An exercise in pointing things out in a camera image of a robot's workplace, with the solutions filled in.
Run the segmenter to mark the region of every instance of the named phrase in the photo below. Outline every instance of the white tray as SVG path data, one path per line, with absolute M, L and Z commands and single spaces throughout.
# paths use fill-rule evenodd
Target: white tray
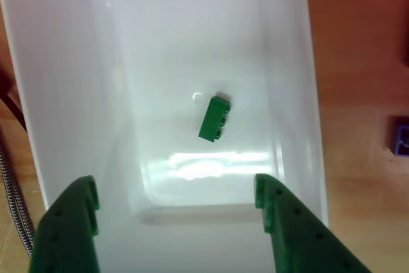
M 102 272 L 273 272 L 255 173 L 327 223 L 307 0 L 1 2 L 45 206 L 95 177 Z

